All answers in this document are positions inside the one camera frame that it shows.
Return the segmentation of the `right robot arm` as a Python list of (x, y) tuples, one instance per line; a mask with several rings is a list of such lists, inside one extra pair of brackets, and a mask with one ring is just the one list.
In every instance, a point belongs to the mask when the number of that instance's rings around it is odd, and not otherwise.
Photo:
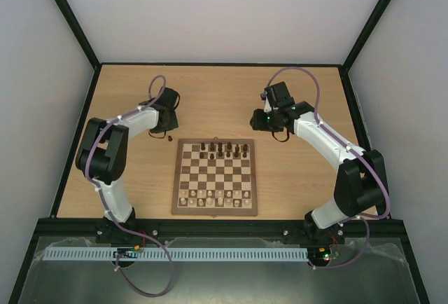
[(284, 130), (294, 134), (316, 149), (335, 169), (333, 196), (304, 216), (304, 232), (309, 240), (320, 242), (329, 235), (330, 228), (357, 217), (389, 216), (391, 202), (382, 154), (366, 151), (343, 138), (307, 102), (283, 109), (256, 109), (250, 126), (271, 134)]

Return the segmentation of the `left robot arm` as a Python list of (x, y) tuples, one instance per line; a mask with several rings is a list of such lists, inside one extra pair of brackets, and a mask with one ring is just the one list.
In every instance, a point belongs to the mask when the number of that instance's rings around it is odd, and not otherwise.
[(76, 167), (94, 186), (104, 208), (98, 223), (97, 240), (102, 243), (129, 244), (144, 239), (137, 235), (136, 215), (127, 197), (122, 175), (127, 162), (129, 140), (148, 132), (150, 136), (179, 126), (179, 103), (144, 102), (129, 113), (107, 120), (87, 122), (76, 156)]

